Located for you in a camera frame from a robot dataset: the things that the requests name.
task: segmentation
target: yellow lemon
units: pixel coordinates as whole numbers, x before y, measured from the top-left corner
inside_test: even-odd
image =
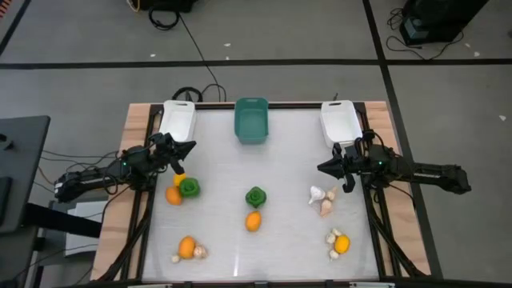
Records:
[[[176,187],[179,187],[179,184],[180,184],[183,180],[185,180],[185,178],[186,178],[185,173],[183,173],[183,174],[175,174],[175,175],[174,175],[174,185],[175,185]]]
[[[258,212],[251,212],[247,215],[246,218],[246,228],[248,231],[254,232],[259,229],[259,226],[262,224],[262,215]]]
[[[349,250],[350,239],[346,235],[338,236],[334,243],[334,250],[340,254],[344,254]]]

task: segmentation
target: garlic clove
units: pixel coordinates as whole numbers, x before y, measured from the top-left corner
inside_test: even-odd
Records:
[[[333,201],[336,198],[336,194],[333,193],[332,191],[327,191],[326,198]]]
[[[325,217],[333,210],[333,203],[329,200],[322,202],[322,208],[320,209],[320,216]]]
[[[331,261],[335,260],[335,259],[338,259],[339,258],[338,252],[336,252],[334,250],[329,251],[329,258],[330,258]]]
[[[334,187],[330,188],[329,192],[336,194],[338,192],[338,187],[334,186]]]
[[[342,232],[340,232],[338,229],[336,228],[333,228],[332,231],[331,231],[332,234],[336,235],[337,236],[342,236]]]
[[[335,241],[336,241],[336,235],[329,233],[326,237],[326,242],[329,244],[334,244]]]
[[[181,260],[181,258],[178,255],[173,255],[171,260],[173,263],[178,263]]]
[[[207,256],[208,256],[208,253],[206,252],[205,247],[199,245],[194,248],[194,257],[195,258],[203,259],[203,258],[206,258]]]
[[[317,200],[322,200],[326,196],[326,192],[322,190],[322,188],[318,188],[316,186],[312,186],[310,189],[311,199],[308,204],[312,204]]]

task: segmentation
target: wooden table frame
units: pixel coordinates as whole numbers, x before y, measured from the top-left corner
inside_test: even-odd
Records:
[[[271,102],[270,108],[320,109],[320,105],[320,102]],[[369,126],[382,137],[386,146],[393,148],[395,151],[400,151],[386,103],[356,102],[355,105],[358,112],[360,112],[362,126]],[[149,103],[130,105],[122,133],[120,150],[146,144],[145,139],[158,131],[158,112],[162,110],[161,107],[161,105]],[[198,110],[233,109],[234,104],[200,103],[196,104],[196,107]],[[394,182],[393,184],[407,192],[410,191],[407,183]],[[394,188],[387,188],[384,192],[378,194],[379,204],[373,203],[379,217],[385,224],[389,223],[389,228],[392,230],[396,243],[400,245],[413,264],[423,273],[430,274],[430,264],[427,261],[420,225],[410,198]],[[152,205],[152,199],[148,197],[147,192],[136,194],[135,192],[127,191],[109,205],[105,213],[102,233],[94,260],[94,268],[90,277],[91,280],[105,273],[110,264],[114,262],[126,244],[128,235],[133,233],[136,222],[140,221],[148,200],[150,205]],[[377,235],[373,228],[372,240],[374,240],[376,260],[378,266],[381,266],[379,268],[379,276],[406,276],[405,271],[400,269],[400,265],[397,264],[396,258],[390,256],[387,244],[381,236]],[[140,279],[144,253],[146,251],[146,249],[141,249],[142,242],[147,242],[147,233],[139,239],[132,251],[130,260],[123,266],[122,272],[118,275],[120,279]],[[438,266],[438,263],[431,263],[431,265]]]

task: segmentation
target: black cable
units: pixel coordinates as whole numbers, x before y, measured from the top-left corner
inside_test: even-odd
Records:
[[[421,60],[424,60],[424,61],[430,61],[430,60],[434,60],[434,59],[436,59],[437,57],[441,56],[441,55],[445,52],[446,48],[448,48],[448,46],[450,46],[450,45],[453,45],[453,44],[455,44],[455,43],[460,42],[460,41],[464,38],[464,32],[462,32],[462,30],[461,30],[460,34],[462,35],[462,36],[460,37],[460,39],[458,39],[458,40],[453,40],[452,42],[450,42],[450,43],[446,44],[446,45],[441,49],[441,51],[440,51],[439,53],[437,53],[435,56],[433,56],[433,57],[431,57],[431,58],[424,58],[424,57],[423,57],[423,56],[421,56],[418,52],[416,52],[416,51],[412,50],[412,49],[422,49],[422,47],[408,46],[407,44],[405,44],[404,42],[402,42],[402,40],[398,39],[398,38],[397,38],[397,37],[395,37],[395,36],[389,36],[389,37],[387,38],[387,40],[386,40],[386,47],[387,47],[387,49],[389,49],[389,50],[391,50],[391,51],[395,51],[395,52],[411,52],[411,53],[414,53],[416,56],[420,57],[420,59],[421,59]],[[391,47],[390,47],[390,44],[389,44],[389,42],[390,42],[390,40],[391,40],[391,39],[395,39],[396,41],[400,42],[400,43],[401,43],[402,45],[404,45],[405,47],[407,47],[407,48],[412,48],[412,49],[394,49],[394,48],[391,48]]]
[[[69,172],[71,168],[75,167],[75,166],[78,166],[78,165],[89,165],[87,168],[85,168],[85,170],[88,170],[89,168],[94,168],[96,167],[95,165],[99,164],[101,161],[105,160],[105,159],[109,159],[109,158],[116,158],[116,157],[109,157],[110,154],[117,154],[119,151],[116,150],[116,151],[112,151],[112,152],[109,152],[103,156],[100,156],[99,157],[99,160],[97,160],[96,162],[94,163],[85,163],[85,162],[77,162],[71,166],[68,166],[66,168],[66,172]]]
[[[149,10],[148,16],[150,18],[151,24],[153,24],[154,28],[162,31],[168,31],[173,29],[179,22],[179,13],[177,11],[171,11],[174,12],[174,16],[176,16],[176,19],[171,24],[163,24],[160,22],[160,20],[154,20],[153,18],[153,12],[155,11],[161,11],[166,10],[166,7],[168,5],[165,5],[165,3],[155,3]]]
[[[183,26],[185,27],[186,29],[186,32],[189,34],[190,36],[190,39],[192,39],[192,42],[194,43],[195,45],[195,48],[198,50],[199,52],[199,56],[201,56],[201,60],[202,60],[202,63],[204,64],[204,66],[208,69],[208,71],[210,72],[211,74],[211,77],[214,78],[214,81],[215,81],[215,84],[217,84],[217,91],[218,91],[218,101],[220,102],[221,101],[221,89],[219,88],[220,85],[218,84],[218,81],[217,81],[217,78],[215,77],[214,75],[214,72],[211,71],[211,69],[208,67],[208,64],[206,63],[206,60],[204,58],[204,56],[202,55],[202,52],[201,52],[201,49],[199,49],[199,45],[196,43],[195,39],[194,39],[194,36],[192,36],[192,33],[190,32],[189,30],[189,27],[186,25],[185,23],[185,20],[183,20],[183,17],[180,13],[178,13],[178,17],[182,20],[182,23],[183,23]]]
[[[402,24],[403,20],[403,9],[402,8],[394,8],[392,11],[390,11],[391,17],[387,19],[386,24],[392,29],[396,30],[400,27],[400,24]]]
[[[86,271],[84,273],[84,275],[81,276],[80,279],[78,281],[76,281],[72,286],[76,286],[76,285],[80,284],[80,282],[88,275],[88,273],[92,271],[93,267],[94,267],[94,262],[90,265],[90,268],[88,269],[88,271]]]
[[[55,192],[53,192],[52,190],[50,190],[50,189],[46,188],[46,186],[44,186],[43,184],[41,184],[41,183],[37,183],[36,181],[34,181],[34,184],[35,184],[35,185],[37,185],[37,186],[39,186],[39,187],[41,187],[41,188],[43,188],[44,190],[46,190],[46,191],[48,191],[48,192],[52,193],[53,195],[55,195]]]
[[[80,166],[82,166],[82,167],[83,167],[83,169],[87,168],[87,167],[85,167],[82,163],[77,162],[77,161],[75,161],[75,160],[46,158],[46,157],[44,157],[44,156],[41,156],[41,159],[43,159],[43,160],[47,160],[47,161],[51,161],[51,162],[72,162],[72,163],[75,163],[76,165],[80,165]]]
[[[414,204],[414,198],[411,196],[411,194],[407,193],[404,189],[400,189],[400,188],[396,187],[395,185],[390,184],[390,187],[393,187],[396,190],[398,190],[398,191],[404,193],[405,195],[409,196],[410,200],[413,202],[413,206],[416,207],[416,205]]]
[[[48,154],[52,154],[52,155],[55,155],[55,156],[60,156],[60,157],[68,157],[68,158],[105,158],[105,155],[103,155],[103,156],[89,156],[89,155],[85,155],[85,156],[80,156],[80,155],[66,155],[66,154],[59,154],[59,153],[51,152],[51,151],[48,151],[48,150],[43,150],[42,152],[44,152],[44,153],[48,153]]]
[[[38,166],[38,171],[39,173],[41,174],[41,176],[43,177],[43,179],[45,179],[46,183],[50,184],[50,185],[54,185],[54,183],[52,181],[50,181],[48,179],[48,177],[45,175],[45,173],[42,171],[42,168],[40,166]]]
[[[98,215],[101,215],[101,214],[103,214],[103,212],[97,212],[96,214],[92,214],[92,215],[89,215],[89,216],[84,216],[84,217],[79,216],[79,217],[81,217],[81,218],[91,218],[91,217],[98,216]]]
[[[210,88],[210,87],[213,87],[213,86],[217,86],[219,87],[220,89],[222,89],[222,92],[224,93],[224,102],[227,102],[227,94],[226,94],[226,89],[224,89],[224,87],[222,87],[222,85],[219,85],[219,84],[208,84],[205,89],[203,89],[201,91],[201,94],[204,96],[204,93]]]
[[[123,154],[121,155],[120,158],[116,158],[114,161],[112,161],[111,164],[109,164],[105,170],[103,171],[103,177],[102,177],[102,182],[103,182],[103,189],[105,190],[105,192],[108,194],[108,195],[115,195],[117,192],[118,192],[118,180],[116,179],[116,177],[114,177],[112,174],[109,174],[109,169],[112,167],[113,164],[115,164],[116,162],[119,162],[119,165],[122,165],[122,161],[124,158],[126,157],[129,157],[133,154],[137,154],[137,153],[141,153],[141,152],[144,152],[144,151],[147,151],[147,150],[150,150],[153,146],[156,145],[156,143],[163,137],[163,134],[159,134],[159,137],[158,139],[152,139],[153,135],[149,136],[149,140],[151,140],[151,144],[148,145],[148,147],[144,148],[144,149],[141,149],[141,150],[137,150],[137,151],[134,151],[134,152],[130,152],[128,154]],[[105,179],[106,177],[109,177],[111,178],[112,180],[114,180],[114,185],[115,185],[115,192],[110,192],[108,190],[108,187],[106,185],[106,182],[105,182]]]
[[[119,256],[115,259],[114,263],[110,265],[110,267],[107,269],[107,271],[102,275],[100,278],[97,279],[97,281],[112,281],[118,274],[119,270],[121,269],[123,263],[128,259],[130,256],[130,251],[134,248],[135,244],[137,243],[138,239],[141,237],[142,233],[147,229],[147,227],[150,224],[150,210],[149,207],[146,207],[146,211],[144,212],[144,215],[142,216],[142,219],[140,223],[135,228],[133,236],[126,242],[125,246],[121,250],[121,253]]]
[[[378,204],[377,191],[375,191],[374,196],[372,198],[374,199],[374,202]]]
[[[64,251],[71,251],[71,250],[76,250],[76,249],[80,249],[80,248],[85,248],[85,247],[89,247],[89,246],[97,246],[98,244],[89,244],[89,245],[84,245],[84,246],[78,246],[78,247],[75,247],[75,248],[69,248],[69,249],[60,249],[59,251],[55,251],[54,253],[46,256],[46,257],[43,257],[39,260],[37,260],[36,262],[28,265],[28,267],[26,267],[25,269],[19,271],[19,273],[17,273],[14,277],[13,277],[13,280],[15,280],[19,275],[21,275],[23,272],[27,271],[28,269],[30,269],[32,266],[38,264],[39,262],[45,260],[45,259],[48,259],[50,257],[53,257],[61,252],[64,252]]]
[[[171,100],[178,100],[178,97],[185,93],[185,101],[191,101],[193,102],[194,100],[192,99],[192,96],[190,96],[190,92],[196,94],[198,96],[198,102],[202,102],[202,93],[201,91],[193,88],[193,87],[189,87],[189,86],[186,86],[186,87],[182,87],[180,89],[178,89],[178,91],[174,92],[173,96],[170,98]]]
[[[106,212],[106,208],[109,206],[109,204],[112,203],[112,201],[114,199],[116,199],[117,197],[119,197],[121,194],[125,193],[125,191],[128,190],[128,188],[130,188],[130,186],[128,186],[127,188],[121,190],[121,192],[117,193],[115,196],[113,196],[109,201],[106,202],[105,204],[105,207],[103,207],[103,212],[102,212],[102,224],[103,224],[103,220],[105,219],[105,212]]]

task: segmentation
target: black floor stripe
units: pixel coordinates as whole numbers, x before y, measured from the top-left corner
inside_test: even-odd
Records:
[[[512,58],[447,59],[447,60],[377,60],[377,59],[262,59],[262,60],[209,60],[211,67],[237,66],[477,66],[512,65]],[[63,62],[63,63],[0,63],[0,70],[57,70],[57,69],[133,69],[203,67],[202,61],[160,62]]]
[[[386,63],[384,50],[382,49],[381,39],[378,35],[377,25],[375,23],[374,13],[371,9],[370,0],[362,0],[362,3],[365,8],[366,17],[368,19],[368,25],[370,26],[371,36],[374,40],[375,51],[379,60],[379,67],[382,72],[384,86],[386,87],[388,101],[390,103],[391,115],[396,127],[398,141],[400,143],[400,147],[402,148],[402,155],[408,161],[413,161],[409,140],[407,139],[406,135],[406,127],[403,122],[402,113],[400,112],[396,93],[394,92],[393,82],[391,81],[390,71]],[[416,214],[418,216],[418,221],[421,224],[420,230],[422,232],[426,256],[430,265],[430,272],[436,278],[442,278],[441,266],[439,264],[438,254],[435,249],[434,237],[432,236],[432,231],[430,229],[430,223],[425,208],[425,202],[423,201],[421,189],[418,184],[411,184],[411,189],[414,202],[416,203]]]
[[[386,60],[386,64],[404,66],[472,66],[472,65],[512,65],[512,58],[496,59],[441,59],[441,60]]]
[[[14,17],[13,22],[10,24],[9,29],[4,35],[2,42],[0,42],[0,56],[2,56],[3,51],[6,49],[7,44],[9,44],[10,38],[13,37],[14,31],[18,27],[19,22],[22,20],[23,15],[25,14],[26,8],[29,6],[31,0],[25,0],[22,6],[19,8],[16,13],[16,17]]]
[[[156,67],[210,67],[219,66],[300,66],[300,65],[352,65],[376,66],[376,59],[269,59],[269,60],[213,60],[213,61],[162,61],[162,62],[75,62],[75,63],[0,63],[3,70],[44,69],[105,69],[105,68],[156,68]]]

